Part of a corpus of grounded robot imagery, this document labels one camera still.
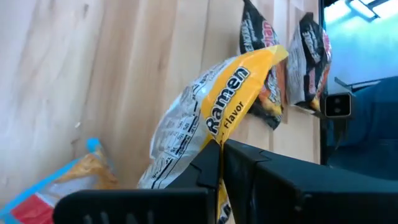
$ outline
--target wood grain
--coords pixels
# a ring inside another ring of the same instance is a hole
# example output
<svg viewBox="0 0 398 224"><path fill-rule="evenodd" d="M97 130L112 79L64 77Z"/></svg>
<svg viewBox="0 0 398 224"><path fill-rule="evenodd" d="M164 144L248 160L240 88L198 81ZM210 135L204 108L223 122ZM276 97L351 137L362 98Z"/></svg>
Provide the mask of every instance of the wood grain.
<svg viewBox="0 0 398 224"><path fill-rule="evenodd" d="M288 46L317 0L254 0ZM174 98L236 54L241 0L0 1L0 207L99 137L124 187ZM247 115L232 138L318 161L318 120L292 108L272 132Z"/></svg>

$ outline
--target snack bag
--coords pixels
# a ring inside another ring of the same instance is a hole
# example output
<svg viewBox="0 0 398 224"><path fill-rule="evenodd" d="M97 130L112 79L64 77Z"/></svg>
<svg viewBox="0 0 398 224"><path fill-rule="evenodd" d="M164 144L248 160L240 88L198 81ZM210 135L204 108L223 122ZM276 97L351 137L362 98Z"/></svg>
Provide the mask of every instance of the snack bag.
<svg viewBox="0 0 398 224"><path fill-rule="evenodd" d="M279 45L248 52L215 65L187 86L158 124L150 147L155 161L138 187L163 189L211 139L222 147L253 104L271 66L286 56ZM218 217L225 221L220 211L229 204L222 184L220 189Z"/></svg>
<svg viewBox="0 0 398 224"><path fill-rule="evenodd" d="M250 0L244 0L238 54L278 45L272 26ZM282 63L274 65L249 113L262 118L272 129L278 127L285 105L285 71Z"/></svg>
<svg viewBox="0 0 398 224"><path fill-rule="evenodd" d="M326 32L306 13L293 36L287 60L287 97L291 105L320 111L319 99L331 64L331 45Z"/></svg>
<svg viewBox="0 0 398 224"><path fill-rule="evenodd" d="M62 167L18 195L0 210L0 223L53 223L55 204L79 190L117 189L118 180L98 139L89 139L90 153Z"/></svg>

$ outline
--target plastic packaging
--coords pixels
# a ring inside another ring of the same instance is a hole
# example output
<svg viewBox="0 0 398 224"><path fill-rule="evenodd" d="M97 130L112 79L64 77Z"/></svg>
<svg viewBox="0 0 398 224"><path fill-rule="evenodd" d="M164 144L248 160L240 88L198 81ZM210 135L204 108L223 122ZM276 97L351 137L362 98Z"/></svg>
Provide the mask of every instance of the plastic packaging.
<svg viewBox="0 0 398 224"><path fill-rule="evenodd" d="M287 60L287 98L291 105L320 111L319 99L327 83L331 45L326 32L306 13L300 20Z"/></svg>
<svg viewBox="0 0 398 224"><path fill-rule="evenodd" d="M55 204L63 197L87 189L117 189L118 180L98 139L89 139L90 153L62 167L18 195L0 210L0 223L53 223Z"/></svg>
<svg viewBox="0 0 398 224"><path fill-rule="evenodd" d="M150 148L155 161L138 187L163 189L210 139L222 146L258 96L271 66L286 56L279 45L248 52L215 65L187 86L158 124ZM220 189L219 218L229 206L223 184Z"/></svg>
<svg viewBox="0 0 398 224"><path fill-rule="evenodd" d="M250 0L244 0L238 54L275 46L279 40L272 26ZM285 70L278 63L269 70L267 79L249 113L262 118L272 129L278 127L285 105Z"/></svg>

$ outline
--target yellow ramen package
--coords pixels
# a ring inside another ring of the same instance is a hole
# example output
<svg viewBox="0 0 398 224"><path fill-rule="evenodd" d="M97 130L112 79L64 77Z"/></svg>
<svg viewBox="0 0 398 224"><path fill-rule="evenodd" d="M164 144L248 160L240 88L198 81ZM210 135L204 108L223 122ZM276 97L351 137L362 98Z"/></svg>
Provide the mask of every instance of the yellow ramen package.
<svg viewBox="0 0 398 224"><path fill-rule="evenodd" d="M150 145L154 163L138 187L163 189L211 139L222 146L257 98L271 66L287 54L276 45L229 58L187 86L158 124ZM225 191L219 195L219 205L228 204Z"/></svg>

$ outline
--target wooden wall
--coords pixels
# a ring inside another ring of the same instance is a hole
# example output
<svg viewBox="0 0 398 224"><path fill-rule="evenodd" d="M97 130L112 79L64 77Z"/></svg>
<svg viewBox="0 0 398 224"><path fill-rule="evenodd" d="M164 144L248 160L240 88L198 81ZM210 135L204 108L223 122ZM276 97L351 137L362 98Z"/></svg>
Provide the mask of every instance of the wooden wall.
<svg viewBox="0 0 398 224"><path fill-rule="evenodd" d="M318 0L254 0L286 47ZM241 0L0 1L0 207L99 137L125 187L183 87L238 44ZM272 132L248 115L233 138L318 162L318 120L289 108Z"/></svg>

